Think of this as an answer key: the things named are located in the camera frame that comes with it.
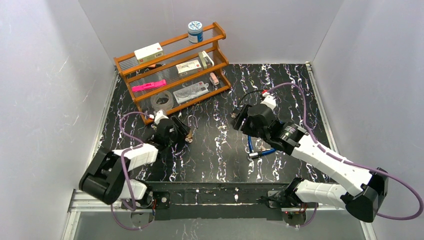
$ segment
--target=white box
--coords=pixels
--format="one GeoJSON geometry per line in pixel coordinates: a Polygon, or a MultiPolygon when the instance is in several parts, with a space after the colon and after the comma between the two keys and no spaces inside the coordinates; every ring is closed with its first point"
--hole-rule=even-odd
{"type": "Polygon", "coordinates": [[[146,46],[134,51],[135,57],[138,60],[139,64],[146,63],[155,58],[159,58],[164,55],[164,50],[161,45],[158,43],[146,46]]]}
{"type": "Polygon", "coordinates": [[[178,64],[176,69],[178,70],[178,76],[185,77],[200,72],[202,70],[202,66],[200,66],[199,60],[196,59],[178,64]]]}

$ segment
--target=marble pattern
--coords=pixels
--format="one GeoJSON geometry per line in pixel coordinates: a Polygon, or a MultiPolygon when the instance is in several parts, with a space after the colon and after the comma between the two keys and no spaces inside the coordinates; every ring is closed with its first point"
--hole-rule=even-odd
{"type": "MultiPolygon", "coordinates": [[[[269,89],[283,82],[301,86],[306,95],[307,122],[317,139],[329,146],[315,94],[304,64],[231,64],[224,68],[231,89],[198,104],[174,113],[194,129],[193,142],[178,143],[160,153],[155,163],[142,166],[133,173],[137,179],[169,182],[278,182],[289,183],[295,177],[315,182],[331,180],[319,170],[303,161],[281,152],[256,160],[248,160],[247,136],[232,129],[231,113],[244,93],[269,89]]],[[[303,103],[299,92],[290,87],[277,90],[278,117],[284,122],[302,125],[303,103]]],[[[243,103],[257,104],[259,94],[247,96],[243,103]]],[[[128,89],[118,79],[107,114],[99,146],[123,149],[136,145],[119,130],[120,117],[137,111],[128,89]]],[[[152,124],[145,126],[140,116],[134,114],[124,121],[126,132],[145,138],[152,124]]],[[[260,139],[253,138],[254,148],[268,148],[260,139]]]]}

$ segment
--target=plastic container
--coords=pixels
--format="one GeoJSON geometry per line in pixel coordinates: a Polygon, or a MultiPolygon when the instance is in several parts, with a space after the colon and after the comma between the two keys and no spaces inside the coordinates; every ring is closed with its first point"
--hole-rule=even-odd
{"type": "Polygon", "coordinates": [[[203,41],[203,26],[199,21],[192,21],[188,24],[188,40],[197,44],[203,41]]]}

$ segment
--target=roll of tape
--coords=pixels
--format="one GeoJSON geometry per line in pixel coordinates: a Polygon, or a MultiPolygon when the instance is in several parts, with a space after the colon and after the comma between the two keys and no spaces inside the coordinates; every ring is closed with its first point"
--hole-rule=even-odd
{"type": "Polygon", "coordinates": [[[172,94],[169,91],[159,92],[156,95],[151,96],[150,98],[151,106],[155,111],[163,109],[165,112],[171,110],[174,106],[174,99],[172,94]],[[165,103],[158,103],[159,99],[167,99],[165,103]]]}

